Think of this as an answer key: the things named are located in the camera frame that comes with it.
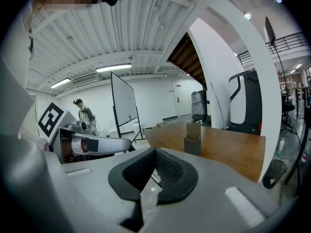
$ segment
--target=black railing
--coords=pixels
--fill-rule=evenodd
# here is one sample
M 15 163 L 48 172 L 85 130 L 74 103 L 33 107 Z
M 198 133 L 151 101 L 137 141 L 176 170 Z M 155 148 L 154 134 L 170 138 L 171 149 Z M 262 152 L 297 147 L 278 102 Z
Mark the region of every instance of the black railing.
M 275 40 L 275 46 L 278 52 L 282 52 L 282 51 L 286 51 L 286 50 L 294 49 L 298 47 L 308 46 L 308 45 L 309 45 L 308 40 L 302 32 L 290 34 L 290 35 L 287 35 L 285 37 Z M 271 47 L 269 42 L 266 43 L 266 46 L 269 49 L 270 54 L 276 53 L 275 48 Z M 253 61 L 249 51 L 240 53 L 237 56 L 237 58 L 239 59 L 242 65 Z

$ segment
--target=small brown box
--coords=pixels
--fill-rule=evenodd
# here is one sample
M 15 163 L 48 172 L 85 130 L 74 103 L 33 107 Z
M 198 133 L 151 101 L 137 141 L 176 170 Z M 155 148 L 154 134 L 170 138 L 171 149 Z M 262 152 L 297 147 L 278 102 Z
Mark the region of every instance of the small brown box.
M 187 135 L 184 140 L 185 153 L 200 156 L 201 154 L 201 124 L 187 123 Z

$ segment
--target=wooden staircase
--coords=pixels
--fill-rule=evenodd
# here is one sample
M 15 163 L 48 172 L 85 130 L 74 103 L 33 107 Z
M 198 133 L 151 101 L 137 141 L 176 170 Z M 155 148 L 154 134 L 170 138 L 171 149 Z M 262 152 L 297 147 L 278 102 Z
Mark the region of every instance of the wooden staircase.
M 198 54 L 188 34 L 185 34 L 177 44 L 168 61 L 193 77 L 205 89 L 207 88 Z

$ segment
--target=black trash bin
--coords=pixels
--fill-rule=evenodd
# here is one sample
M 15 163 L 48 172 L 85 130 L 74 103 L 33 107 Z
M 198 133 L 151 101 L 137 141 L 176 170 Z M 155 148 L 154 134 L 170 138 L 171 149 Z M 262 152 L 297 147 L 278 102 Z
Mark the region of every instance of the black trash bin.
M 262 180 L 262 184 L 267 189 L 271 189 L 280 180 L 286 172 L 286 165 L 280 160 L 273 160 L 270 163 L 268 171 Z

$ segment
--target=water bottle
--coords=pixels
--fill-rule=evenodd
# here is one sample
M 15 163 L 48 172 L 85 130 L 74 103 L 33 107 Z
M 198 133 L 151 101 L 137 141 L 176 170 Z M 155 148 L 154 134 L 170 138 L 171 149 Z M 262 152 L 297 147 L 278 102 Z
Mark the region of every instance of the water bottle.
M 309 138 L 309 142 L 307 146 L 305 147 L 305 151 L 303 152 L 303 155 L 301 157 L 302 162 L 306 162 L 310 148 L 311 148 L 311 138 Z
M 282 138 L 282 140 L 280 141 L 280 144 L 278 146 L 278 151 L 277 151 L 278 154 L 282 154 L 284 143 L 285 143 L 285 140 L 284 140 L 284 138 Z

